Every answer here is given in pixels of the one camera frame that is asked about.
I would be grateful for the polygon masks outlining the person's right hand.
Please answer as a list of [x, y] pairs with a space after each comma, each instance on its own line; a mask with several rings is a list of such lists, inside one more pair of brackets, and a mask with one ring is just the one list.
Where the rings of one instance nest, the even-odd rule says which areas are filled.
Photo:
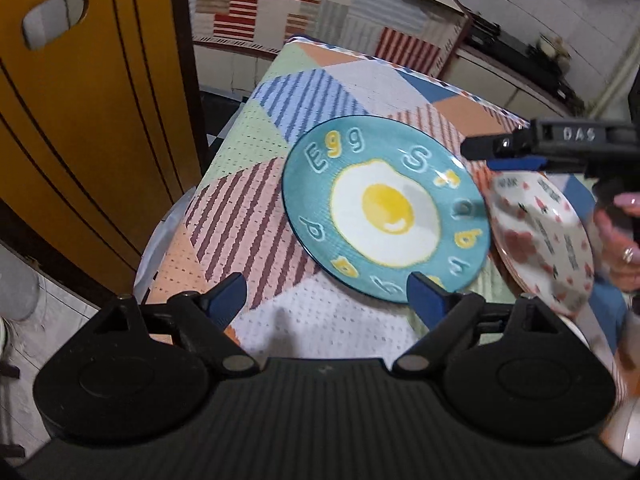
[[602, 242], [600, 259], [608, 280], [622, 292], [639, 290], [639, 245], [614, 226], [610, 210], [599, 206], [593, 214], [594, 225]]

